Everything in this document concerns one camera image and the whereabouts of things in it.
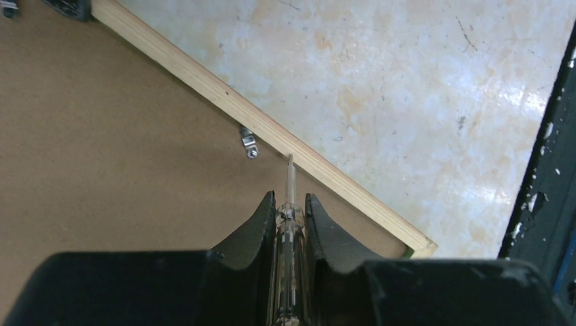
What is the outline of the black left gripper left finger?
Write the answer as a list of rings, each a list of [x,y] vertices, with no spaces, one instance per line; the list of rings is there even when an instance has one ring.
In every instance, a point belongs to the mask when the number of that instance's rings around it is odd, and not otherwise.
[[[32,273],[6,325],[265,325],[274,192],[211,249],[61,252]]]

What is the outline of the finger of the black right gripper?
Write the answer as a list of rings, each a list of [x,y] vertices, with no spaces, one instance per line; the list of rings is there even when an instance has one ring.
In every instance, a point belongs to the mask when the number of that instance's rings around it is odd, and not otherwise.
[[[91,0],[43,0],[43,2],[73,20],[85,22],[92,16]]]

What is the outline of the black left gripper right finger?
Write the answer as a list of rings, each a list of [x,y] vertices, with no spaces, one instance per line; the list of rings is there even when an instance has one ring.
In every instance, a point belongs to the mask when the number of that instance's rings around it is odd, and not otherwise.
[[[307,194],[312,325],[568,325],[530,264],[505,259],[387,259]]]

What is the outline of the clear handle screwdriver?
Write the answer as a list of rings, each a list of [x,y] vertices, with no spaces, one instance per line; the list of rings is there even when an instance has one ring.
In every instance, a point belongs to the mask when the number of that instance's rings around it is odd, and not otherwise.
[[[296,202],[296,169],[288,156],[285,201],[275,212],[268,325],[309,325],[309,280],[306,263],[306,220]]]

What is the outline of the green wooden picture frame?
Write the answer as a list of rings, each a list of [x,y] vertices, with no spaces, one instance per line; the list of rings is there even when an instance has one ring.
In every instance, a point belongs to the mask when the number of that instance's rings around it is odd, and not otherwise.
[[[96,1],[94,14],[95,22],[106,26],[234,120],[238,124],[239,135],[241,126],[252,131],[258,149],[261,144],[266,144],[284,156],[286,161],[287,155],[292,153],[299,166],[299,193],[318,194],[335,220],[369,248],[387,257],[421,258],[430,257],[436,252],[437,245],[430,237],[402,220],[397,213],[329,163],[317,150],[256,109],[123,5],[115,1]]]

